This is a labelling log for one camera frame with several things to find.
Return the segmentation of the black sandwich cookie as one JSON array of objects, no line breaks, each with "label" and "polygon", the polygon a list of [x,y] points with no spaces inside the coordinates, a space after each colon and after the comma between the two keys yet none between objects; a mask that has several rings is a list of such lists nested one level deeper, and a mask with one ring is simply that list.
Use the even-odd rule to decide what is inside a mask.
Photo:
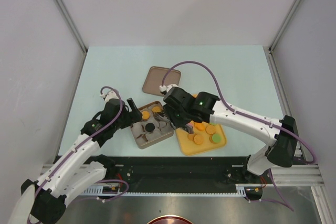
[{"label": "black sandwich cookie", "polygon": [[155,118],[159,122],[169,123],[169,120],[168,120],[168,118],[166,116],[157,115]]},{"label": "black sandwich cookie", "polygon": [[145,125],[145,130],[146,132],[151,133],[155,130],[155,125],[153,123],[147,123]]}]

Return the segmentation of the rose gold cookie tin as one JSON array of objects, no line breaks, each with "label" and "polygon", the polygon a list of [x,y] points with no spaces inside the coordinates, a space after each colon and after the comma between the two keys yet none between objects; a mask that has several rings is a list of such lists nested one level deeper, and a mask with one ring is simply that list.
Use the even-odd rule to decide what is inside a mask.
[{"label": "rose gold cookie tin", "polygon": [[162,104],[154,101],[139,108],[142,119],[130,126],[133,138],[140,149],[145,149],[174,135],[174,129],[154,115],[163,113]]}]

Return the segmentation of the metal tongs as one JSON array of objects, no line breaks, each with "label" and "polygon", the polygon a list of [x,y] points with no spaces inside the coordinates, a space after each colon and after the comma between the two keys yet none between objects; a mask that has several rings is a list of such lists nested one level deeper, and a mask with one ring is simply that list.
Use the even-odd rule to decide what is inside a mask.
[{"label": "metal tongs", "polygon": [[170,125],[171,127],[173,127],[173,124],[172,124],[170,118],[168,117],[168,115],[164,111],[162,111],[162,112],[154,112],[153,116],[154,116],[154,118],[157,121],[165,122],[168,125]]}]

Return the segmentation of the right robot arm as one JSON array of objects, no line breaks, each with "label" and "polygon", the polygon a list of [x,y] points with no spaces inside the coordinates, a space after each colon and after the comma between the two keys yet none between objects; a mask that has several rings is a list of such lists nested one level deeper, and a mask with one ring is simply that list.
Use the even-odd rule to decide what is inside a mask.
[{"label": "right robot arm", "polygon": [[163,94],[166,116],[175,129],[183,129],[191,134],[191,122],[219,124],[251,135],[264,143],[262,149],[247,157],[242,169],[245,181],[254,183],[274,166],[289,168],[293,165],[297,146],[294,118],[285,116],[276,120],[249,114],[231,104],[224,104],[214,94],[200,92],[194,97],[175,84],[160,86],[159,89]]}]

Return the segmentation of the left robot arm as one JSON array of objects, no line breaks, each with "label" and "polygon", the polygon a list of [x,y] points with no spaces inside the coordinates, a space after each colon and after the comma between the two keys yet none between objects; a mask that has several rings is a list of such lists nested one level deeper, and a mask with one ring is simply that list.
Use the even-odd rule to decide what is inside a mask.
[{"label": "left robot arm", "polygon": [[31,217],[38,223],[57,223],[70,203],[91,185],[110,181],[123,183],[115,178],[115,162],[107,156],[99,155],[87,168],[81,168],[117,130],[142,119],[131,98],[126,101],[116,95],[103,98],[104,109],[84,124],[71,148],[38,179],[23,182],[22,195],[9,223],[30,223]]}]

